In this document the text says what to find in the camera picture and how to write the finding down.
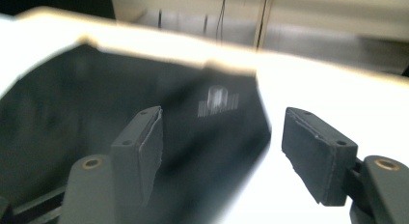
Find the cable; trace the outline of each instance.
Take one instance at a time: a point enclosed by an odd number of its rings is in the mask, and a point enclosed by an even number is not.
[[[220,26],[220,41],[223,41],[223,21],[225,17],[226,0],[223,0],[222,9],[220,10],[219,20],[217,21],[216,28],[216,41],[219,38],[219,26]]]

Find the gray floor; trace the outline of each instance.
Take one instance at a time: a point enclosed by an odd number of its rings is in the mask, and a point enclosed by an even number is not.
[[[158,27],[158,18],[159,11],[150,10],[136,23]],[[205,28],[204,15],[164,11],[161,28],[215,40],[217,21],[218,17],[210,16]],[[255,32],[255,21],[224,18],[223,42],[253,46]],[[270,25],[263,48],[393,74],[402,74],[409,66],[409,42],[381,41],[293,25]]]

